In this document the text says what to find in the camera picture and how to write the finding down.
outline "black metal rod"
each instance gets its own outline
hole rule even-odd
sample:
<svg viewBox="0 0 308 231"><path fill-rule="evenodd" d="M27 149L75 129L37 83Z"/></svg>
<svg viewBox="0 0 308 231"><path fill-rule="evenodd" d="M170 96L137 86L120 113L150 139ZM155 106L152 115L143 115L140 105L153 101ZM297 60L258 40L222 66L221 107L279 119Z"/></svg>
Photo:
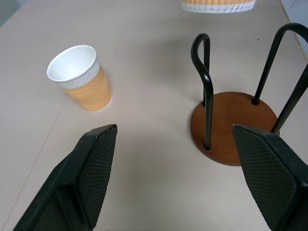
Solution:
<svg viewBox="0 0 308 231"><path fill-rule="evenodd" d="M201 62L198 50L201 42L204 44L204 64ZM202 33L196 37L192 44L191 58L192 63L197 69L203 83L203 106L205 106L205 144L206 150L210 150L211 132L212 132L212 117L213 117L213 83L208 72L210 65L210 37Z"/></svg>
<svg viewBox="0 0 308 231"><path fill-rule="evenodd" d="M274 38L273 44L270 48L270 52L268 55L268 58L266 60L264 70L261 76L261 80L259 82L255 97L251 101L252 104L258 105L260 103L260 96L263 91L265 82L269 76L269 71L272 67L273 61L275 59L275 56L277 54L277 50L279 48L279 45L281 43L281 40L287 31L293 31L300 35L307 43L308 43L308 28L305 26L298 24L298 23L289 23L281 27L278 32L276 33L276 36ZM285 105L284 109L282 110L280 116L278 117L278 120L276 124L274 125L272 132L273 133L279 133L281 127L284 125L285 121L287 120L288 116L294 109L295 105L301 98L301 96L304 94L305 90L307 89L307 85L305 83L308 81L308 73L307 73L308 65L306 66L304 73L302 74L300 80L298 81L291 97L289 98L287 104Z"/></svg>

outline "round wooden base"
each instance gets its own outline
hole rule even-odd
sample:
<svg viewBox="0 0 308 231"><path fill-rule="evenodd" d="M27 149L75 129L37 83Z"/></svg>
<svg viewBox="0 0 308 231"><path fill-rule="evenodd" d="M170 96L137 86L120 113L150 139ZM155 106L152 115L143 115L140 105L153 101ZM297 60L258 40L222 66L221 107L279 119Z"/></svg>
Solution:
<svg viewBox="0 0 308 231"><path fill-rule="evenodd" d="M253 105L253 96L239 92L223 92L214 95L211 144L206 150L205 108L200 103L192 114L192 139L199 150L212 160L225 165L240 166L235 142L232 136L232 124L243 124L270 131L277 117L271 108L260 101Z"/></svg>

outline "table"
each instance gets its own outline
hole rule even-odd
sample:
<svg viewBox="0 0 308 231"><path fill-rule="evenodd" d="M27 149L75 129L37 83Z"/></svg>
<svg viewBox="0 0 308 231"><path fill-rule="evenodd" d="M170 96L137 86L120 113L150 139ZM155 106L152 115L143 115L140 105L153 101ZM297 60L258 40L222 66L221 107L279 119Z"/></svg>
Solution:
<svg viewBox="0 0 308 231"><path fill-rule="evenodd" d="M202 84L190 46L198 33L210 35L215 93L254 94L285 23L277 0L221 15L185 12L180 0L34 0L19 9L0 28L0 228L14 228L85 132L116 123L113 169L95 230L269 230L241 168L213 162L191 140ZM97 50L114 90L100 113L82 109L46 76L50 60L78 44ZM277 115L305 65L287 33L261 97ZM307 100L306 93L281 130L306 163Z"/></svg>

